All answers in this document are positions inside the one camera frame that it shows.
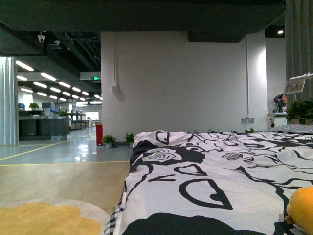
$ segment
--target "bedsheet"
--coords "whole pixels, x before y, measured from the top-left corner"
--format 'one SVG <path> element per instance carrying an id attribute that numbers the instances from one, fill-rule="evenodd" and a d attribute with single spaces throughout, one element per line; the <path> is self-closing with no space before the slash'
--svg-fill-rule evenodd
<path id="1" fill-rule="evenodd" d="M 313 136 L 143 132 L 105 234 L 302 235 L 284 221 L 313 185 Z"/>

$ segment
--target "person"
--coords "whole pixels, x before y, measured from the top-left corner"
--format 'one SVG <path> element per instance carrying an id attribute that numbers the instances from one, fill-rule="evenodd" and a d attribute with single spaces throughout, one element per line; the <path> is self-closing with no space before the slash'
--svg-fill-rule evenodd
<path id="1" fill-rule="evenodd" d="M 274 98 L 274 102 L 278 104 L 278 110 L 280 113 L 286 111 L 287 108 L 287 96 L 285 94 L 279 94 Z"/>

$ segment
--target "shiny floor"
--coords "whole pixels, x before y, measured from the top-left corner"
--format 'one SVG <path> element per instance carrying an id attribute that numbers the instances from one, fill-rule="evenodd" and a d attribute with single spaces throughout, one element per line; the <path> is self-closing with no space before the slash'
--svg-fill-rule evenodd
<path id="1" fill-rule="evenodd" d="M 67 140 L 0 146 L 0 202 L 74 199 L 112 214 L 132 151 L 127 146 L 96 146 L 95 127 L 71 131 Z"/>
<path id="2" fill-rule="evenodd" d="M 132 148 L 106 149 L 96 145 L 95 127 L 74 130 L 67 140 L 20 141 L 0 146 L 0 165 L 128 161 Z"/>

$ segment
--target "electrical outlet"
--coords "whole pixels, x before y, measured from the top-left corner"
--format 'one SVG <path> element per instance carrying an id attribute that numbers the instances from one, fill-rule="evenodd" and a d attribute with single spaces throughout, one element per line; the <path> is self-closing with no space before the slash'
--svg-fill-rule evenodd
<path id="1" fill-rule="evenodd" d="M 254 123 L 254 118 L 242 118 L 241 119 L 241 124 L 250 124 L 250 123 Z"/>
<path id="2" fill-rule="evenodd" d="M 117 92 L 117 86 L 112 87 L 112 92 Z"/>

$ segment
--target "yellow pillow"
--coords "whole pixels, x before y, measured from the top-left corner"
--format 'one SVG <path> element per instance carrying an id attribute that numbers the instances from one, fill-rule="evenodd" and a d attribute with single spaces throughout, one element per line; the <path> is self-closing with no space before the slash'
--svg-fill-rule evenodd
<path id="1" fill-rule="evenodd" d="M 287 223 L 296 224 L 313 235 L 313 187 L 299 188 L 287 205 Z"/>

